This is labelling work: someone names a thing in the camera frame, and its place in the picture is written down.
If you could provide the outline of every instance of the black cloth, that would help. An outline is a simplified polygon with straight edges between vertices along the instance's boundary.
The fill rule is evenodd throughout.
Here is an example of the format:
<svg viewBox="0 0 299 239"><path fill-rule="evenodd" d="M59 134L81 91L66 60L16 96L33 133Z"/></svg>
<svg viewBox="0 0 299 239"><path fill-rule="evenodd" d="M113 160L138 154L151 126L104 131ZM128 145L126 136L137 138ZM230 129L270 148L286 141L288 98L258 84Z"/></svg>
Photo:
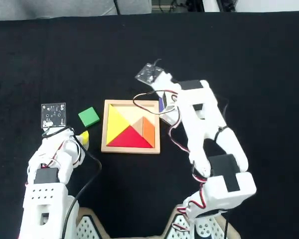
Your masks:
<svg viewBox="0 0 299 239"><path fill-rule="evenodd" d="M160 14L0 22L0 238L17 238L27 163L41 144L40 104L66 102L68 124L104 100L151 89L134 79L147 62L179 80L206 79L230 101L227 123L249 159L255 196L231 213L242 238L299 238L299 12ZM161 154L101 153L103 171L79 200L112 237L159 235L174 206L197 191L188 155L161 123ZM175 137L186 138L182 127ZM206 142L208 155L222 153ZM95 172L86 158L70 195Z"/></svg>

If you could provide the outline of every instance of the tangram puzzle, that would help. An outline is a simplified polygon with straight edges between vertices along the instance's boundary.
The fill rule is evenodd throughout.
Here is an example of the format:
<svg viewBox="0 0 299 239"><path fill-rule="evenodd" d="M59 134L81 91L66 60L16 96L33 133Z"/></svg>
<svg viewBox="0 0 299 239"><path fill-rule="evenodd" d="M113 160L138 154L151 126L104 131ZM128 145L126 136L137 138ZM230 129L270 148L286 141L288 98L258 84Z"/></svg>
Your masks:
<svg viewBox="0 0 299 239"><path fill-rule="evenodd" d="M158 112L158 101L137 101ZM105 100L102 152L160 153L159 117L133 101Z"/></svg>

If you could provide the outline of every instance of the orange triangle piece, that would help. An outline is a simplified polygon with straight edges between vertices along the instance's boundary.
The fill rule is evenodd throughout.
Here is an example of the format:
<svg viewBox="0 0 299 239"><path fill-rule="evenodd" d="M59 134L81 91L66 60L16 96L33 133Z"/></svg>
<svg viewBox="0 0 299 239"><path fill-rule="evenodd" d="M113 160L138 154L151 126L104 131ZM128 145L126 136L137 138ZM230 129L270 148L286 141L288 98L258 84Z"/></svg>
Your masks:
<svg viewBox="0 0 299 239"><path fill-rule="evenodd" d="M143 138L155 148L155 127L145 117L143 117Z"/></svg>
<svg viewBox="0 0 299 239"><path fill-rule="evenodd" d="M133 147L133 148L152 148L152 146L136 130L129 126L107 146L110 147Z"/></svg>
<svg viewBox="0 0 299 239"><path fill-rule="evenodd" d="M137 133L143 136L143 117L141 117L138 121L136 121L132 125L132 127L136 130Z"/></svg>

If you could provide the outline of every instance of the red and white wire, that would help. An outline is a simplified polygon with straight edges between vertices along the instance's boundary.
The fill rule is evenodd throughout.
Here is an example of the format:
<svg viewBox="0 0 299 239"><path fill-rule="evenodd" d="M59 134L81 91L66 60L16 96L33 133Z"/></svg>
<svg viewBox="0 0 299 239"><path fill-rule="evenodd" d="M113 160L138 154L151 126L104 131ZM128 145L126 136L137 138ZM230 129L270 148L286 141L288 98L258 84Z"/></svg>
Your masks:
<svg viewBox="0 0 299 239"><path fill-rule="evenodd" d="M168 112L172 112L175 109L175 107L173 107L171 110L168 110L168 111L153 112L153 111L150 111L149 109L147 109L147 108L145 108L145 107L143 107L143 106L141 106L141 105L139 105L138 103L135 102L136 98L139 97L139 96L151 95L151 94L154 94L156 92L170 92L170 93L173 93L173 94L176 94L176 95L178 94L177 92L171 91L171 90L157 90L157 91L150 91L150 92L146 92L146 93L140 93L140 94L134 96L133 104L136 105L137 107L147 111L147 112L150 112L151 114L154 114L154 115L162 115L162 114L166 114Z"/></svg>
<svg viewBox="0 0 299 239"><path fill-rule="evenodd" d="M207 182L207 179L206 178L200 178L198 176L196 176L194 173L191 174L193 176L193 178L197 181L197 182L200 182L200 183L206 183Z"/></svg>
<svg viewBox="0 0 299 239"><path fill-rule="evenodd" d="M176 224L176 223L172 223L171 224L171 227L174 228L176 231L179 231L181 233L184 233L184 232L189 232L189 229L186 228L186 227L183 227L179 224Z"/></svg>
<svg viewBox="0 0 299 239"><path fill-rule="evenodd" d="M188 148L186 148L185 146L181 145L179 142L177 142L177 141L176 141L175 139L173 139L173 137L171 136L171 131L172 131L174 128L177 128L177 127L179 126L180 122L181 122L181 119L180 119L180 112L179 112L179 109L178 109L178 119L177 119L177 121L176 121L175 124L173 124L173 125L170 126L170 128L169 128L169 130L168 130L168 136L170 137L170 140L171 140L174 144L176 144L181 150L183 150L183 151L189 153L189 149L188 149Z"/></svg>

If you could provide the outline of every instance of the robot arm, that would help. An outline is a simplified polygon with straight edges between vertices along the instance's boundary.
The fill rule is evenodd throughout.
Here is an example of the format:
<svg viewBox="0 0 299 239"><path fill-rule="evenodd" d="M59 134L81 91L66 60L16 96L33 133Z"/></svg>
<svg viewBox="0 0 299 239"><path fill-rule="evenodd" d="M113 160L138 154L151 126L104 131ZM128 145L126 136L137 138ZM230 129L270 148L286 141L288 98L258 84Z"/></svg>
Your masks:
<svg viewBox="0 0 299 239"><path fill-rule="evenodd" d="M49 136L63 127L50 128ZM82 164L85 152L66 129L42 140L42 145L29 160L28 180L23 202L19 239L60 239L65 215L74 197L68 195L66 184L73 169ZM83 137L77 136L83 144ZM71 211L65 238L76 238L75 219L79 205Z"/></svg>
<svg viewBox="0 0 299 239"><path fill-rule="evenodd" d="M156 90L173 90L176 101L169 92L157 94L163 107L174 110L161 118L174 125L180 115L185 129L189 161L207 181L200 190L184 200L179 211L190 222L196 217L210 216L240 205L256 192L247 157L234 132L227 126L217 100L205 80L174 83L171 74L147 63L136 78ZM209 138L226 152L207 158L204 139Z"/></svg>

